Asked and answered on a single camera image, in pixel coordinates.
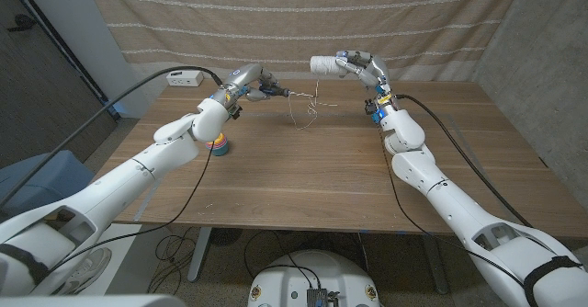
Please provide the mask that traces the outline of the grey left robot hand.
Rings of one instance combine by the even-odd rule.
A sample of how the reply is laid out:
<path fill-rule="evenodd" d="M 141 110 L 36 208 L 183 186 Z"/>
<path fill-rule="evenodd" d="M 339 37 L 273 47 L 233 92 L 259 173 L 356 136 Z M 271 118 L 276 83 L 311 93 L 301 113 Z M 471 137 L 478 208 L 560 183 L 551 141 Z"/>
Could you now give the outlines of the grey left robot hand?
<path fill-rule="evenodd" d="M 288 91 L 271 72 L 260 63 L 249 63 L 230 73 L 209 101 L 217 108 L 229 110 L 240 97 L 255 102 L 287 95 Z"/>

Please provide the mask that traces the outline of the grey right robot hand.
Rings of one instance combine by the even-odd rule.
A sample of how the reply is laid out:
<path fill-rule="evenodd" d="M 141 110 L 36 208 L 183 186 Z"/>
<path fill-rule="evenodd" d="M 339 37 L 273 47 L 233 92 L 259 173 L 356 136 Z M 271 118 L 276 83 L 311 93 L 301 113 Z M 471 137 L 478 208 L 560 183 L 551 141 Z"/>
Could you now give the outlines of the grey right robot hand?
<path fill-rule="evenodd" d="M 355 74 L 365 87 L 373 87 L 381 95 L 391 92 L 389 69 L 378 55 L 357 50 L 339 51 L 335 54 L 335 63 Z"/>

